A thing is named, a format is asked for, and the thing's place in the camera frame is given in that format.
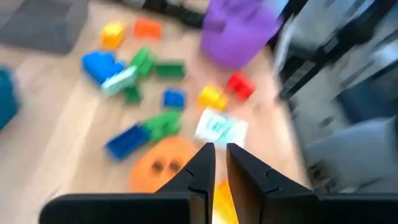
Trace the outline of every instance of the blue lego plate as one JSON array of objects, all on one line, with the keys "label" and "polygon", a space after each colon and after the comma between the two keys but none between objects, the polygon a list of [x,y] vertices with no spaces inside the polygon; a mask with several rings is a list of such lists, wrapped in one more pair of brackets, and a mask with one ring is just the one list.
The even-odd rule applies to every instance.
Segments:
[{"label": "blue lego plate", "polygon": [[117,135],[114,139],[108,141],[106,149],[113,158],[121,161],[148,140],[148,131],[141,124],[135,124],[133,127],[125,130],[125,132]]}]

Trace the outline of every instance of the white card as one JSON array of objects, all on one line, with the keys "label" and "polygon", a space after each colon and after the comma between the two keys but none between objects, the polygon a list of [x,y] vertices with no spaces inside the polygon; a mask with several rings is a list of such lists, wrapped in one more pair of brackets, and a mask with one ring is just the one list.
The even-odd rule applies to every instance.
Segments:
[{"label": "white card", "polygon": [[200,117],[195,138],[213,142],[223,149],[227,143],[244,147],[247,130],[248,122],[245,120],[206,108]]}]

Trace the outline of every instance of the blue object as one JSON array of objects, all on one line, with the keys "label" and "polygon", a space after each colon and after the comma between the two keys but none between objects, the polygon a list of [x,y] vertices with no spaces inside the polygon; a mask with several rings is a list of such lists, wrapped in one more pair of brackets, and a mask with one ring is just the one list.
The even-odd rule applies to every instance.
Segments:
[{"label": "blue object", "polygon": [[0,68],[0,108],[0,129],[2,129],[18,112],[11,73],[7,68]]},{"label": "blue object", "polygon": [[115,61],[115,54],[95,50],[81,58],[84,71],[97,83],[101,85],[106,79],[123,71],[125,64]]},{"label": "blue object", "polygon": [[185,92],[169,88],[163,94],[163,107],[183,109],[185,107]]},{"label": "blue object", "polygon": [[116,160],[121,161],[148,140],[148,131],[143,128],[141,124],[135,124],[133,127],[106,143],[106,148]]}]

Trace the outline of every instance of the purple bucket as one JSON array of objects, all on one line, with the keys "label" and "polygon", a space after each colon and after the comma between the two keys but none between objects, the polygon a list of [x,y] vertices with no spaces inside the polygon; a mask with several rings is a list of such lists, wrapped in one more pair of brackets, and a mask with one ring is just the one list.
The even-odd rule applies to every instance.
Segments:
[{"label": "purple bucket", "polygon": [[211,0],[201,48],[223,68],[247,65],[276,34],[280,22],[258,0]]}]

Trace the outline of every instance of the yellow lego brick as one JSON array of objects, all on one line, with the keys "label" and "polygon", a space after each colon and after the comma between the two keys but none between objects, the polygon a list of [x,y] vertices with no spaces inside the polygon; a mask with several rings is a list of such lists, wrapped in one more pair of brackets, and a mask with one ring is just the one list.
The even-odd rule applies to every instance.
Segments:
[{"label": "yellow lego brick", "polygon": [[228,102],[228,98],[223,96],[223,90],[217,86],[208,85],[204,87],[199,95],[198,103],[211,106],[218,110],[223,110]]},{"label": "yellow lego brick", "polygon": [[126,26],[122,22],[110,22],[102,30],[102,48],[113,50],[122,42],[126,32]]},{"label": "yellow lego brick", "polygon": [[228,179],[221,181],[214,191],[213,207],[225,223],[237,224],[234,202],[229,189]]},{"label": "yellow lego brick", "polygon": [[213,107],[219,110],[223,110],[226,107],[228,98],[226,96],[221,96],[217,101],[214,102]]}]

